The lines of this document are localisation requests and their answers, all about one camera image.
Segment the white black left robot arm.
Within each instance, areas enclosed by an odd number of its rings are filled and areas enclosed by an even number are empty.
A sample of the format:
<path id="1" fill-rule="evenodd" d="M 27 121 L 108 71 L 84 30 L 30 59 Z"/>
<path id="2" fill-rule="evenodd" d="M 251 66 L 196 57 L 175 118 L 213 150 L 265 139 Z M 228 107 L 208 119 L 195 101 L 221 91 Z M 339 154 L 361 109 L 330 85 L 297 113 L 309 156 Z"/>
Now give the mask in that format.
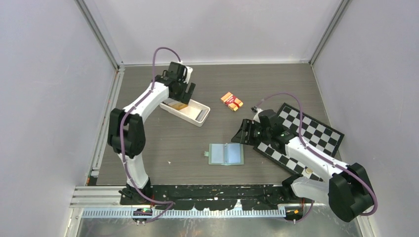
<path id="1" fill-rule="evenodd" d="M 137 99 L 110 113 L 107 143 L 121 159 L 126 183 L 134 188 L 132 197 L 139 204 L 147 204 L 152 196 L 151 190 L 146 188 L 150 178 L 142 157 L 146 144 L 144 123 L 166 99 L 189 103 L 196 86 L 190 82 L 192 71 L 180 62 L 171 62 L 167 70 L 154 76 Z"/>

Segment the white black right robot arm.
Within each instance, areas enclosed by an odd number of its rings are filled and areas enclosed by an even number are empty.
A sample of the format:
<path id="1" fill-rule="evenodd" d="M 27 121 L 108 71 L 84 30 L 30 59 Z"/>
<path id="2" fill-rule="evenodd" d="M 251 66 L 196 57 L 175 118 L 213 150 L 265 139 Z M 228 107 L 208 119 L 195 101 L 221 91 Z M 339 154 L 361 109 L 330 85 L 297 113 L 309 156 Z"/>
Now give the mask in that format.
<path id="1" fill-rule="evenodd" d="M 312 180 L 302 174 L 287 178 L 282 182 L 284 200 L 292 203 L 307 198 L 327 204 L 344 222 L 376 212 L 377 197 L 362 165 L 349 165 L 318 150 L 306 142 L 299 131 L 282 125 L 272 109 L 254 107 L 253 111 L 253 119 L 244 119 L 231 141 L 251 146 L 268 145 L 273 151 L 302 162 L 320 178 Z"/>

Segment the mint green card holder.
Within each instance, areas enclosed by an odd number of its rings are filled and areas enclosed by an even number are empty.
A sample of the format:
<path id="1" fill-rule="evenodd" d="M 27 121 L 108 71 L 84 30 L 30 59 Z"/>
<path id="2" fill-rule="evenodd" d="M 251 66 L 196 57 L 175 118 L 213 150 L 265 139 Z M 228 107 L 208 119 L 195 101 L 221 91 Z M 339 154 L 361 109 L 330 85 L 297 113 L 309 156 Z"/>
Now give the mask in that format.
<path id="1" fill-rule="evenodd" d="M 239 143 L 209 144 L 209 150 L 204 151 L 210 165 L 243 165 L 244 148 Z"/>

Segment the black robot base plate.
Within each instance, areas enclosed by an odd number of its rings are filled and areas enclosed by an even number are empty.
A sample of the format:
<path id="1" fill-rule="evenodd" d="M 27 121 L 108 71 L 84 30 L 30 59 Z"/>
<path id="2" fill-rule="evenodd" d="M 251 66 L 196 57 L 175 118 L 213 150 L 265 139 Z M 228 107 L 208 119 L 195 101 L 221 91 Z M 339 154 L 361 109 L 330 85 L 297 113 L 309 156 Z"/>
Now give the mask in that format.
<path id="1" fill-rule="evenodd" d="M 302 209 L 308 201 L 287 195 L 281 185 L 152 185 L 142 191 L 144 198 L 133 187 L 119 190 L 122 205 L 148 205 L 165 210 L 170 203 L 173 210 L 222 211 L 241 204 L 243 210 L 273 210 L 279 204 L 295 205 Z"/>

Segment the gold credit card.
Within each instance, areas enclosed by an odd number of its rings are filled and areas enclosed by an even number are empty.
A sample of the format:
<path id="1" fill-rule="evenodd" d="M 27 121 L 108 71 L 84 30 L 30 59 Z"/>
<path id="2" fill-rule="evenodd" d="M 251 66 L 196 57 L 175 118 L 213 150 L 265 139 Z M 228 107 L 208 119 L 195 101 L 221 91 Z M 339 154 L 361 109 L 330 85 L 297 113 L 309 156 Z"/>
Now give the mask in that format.
<path id="1" fill-rule="evenodd" d="M 184 103 L 181 103 L 181 102 L 178 102 L 178 101 L 170 102 L 168 104 L 168 106 L 170 106 L 171 108 L 173 108 L 175 110 L 178 110 L 178 111 L 188 107 L 187 104 L 184 104 Z"/>

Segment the white rectangular plastic tray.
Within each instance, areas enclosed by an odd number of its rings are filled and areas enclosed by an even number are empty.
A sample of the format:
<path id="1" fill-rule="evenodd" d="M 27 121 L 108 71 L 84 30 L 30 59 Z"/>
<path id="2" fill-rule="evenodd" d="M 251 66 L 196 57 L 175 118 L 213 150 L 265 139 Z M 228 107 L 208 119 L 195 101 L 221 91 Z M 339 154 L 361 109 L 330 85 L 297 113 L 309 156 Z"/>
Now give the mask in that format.
<path id="1" fill-rule="evenodd" d="M 174 101 L 175 100 L 173 99 L 166 99 L 162 103 L 160 103 L 159 106 L 160 108 L 169 112 L 170 114 L 175 115 L 176 117 L 179 117 L 197 127 L 203 126 L 205 120 L 207 119 L 210 113 L 210 107 L 191 99 L 188 104 L 188 107 L 178 111 L 168 106 L 170 102 L 174 102 Z M 206 116 L 204 117 L 202 121 L 196 121 L 195 118 L 197 117 L 199 112 L 204 109 L 208 110 L 208 113 L 206 114 Z"/>

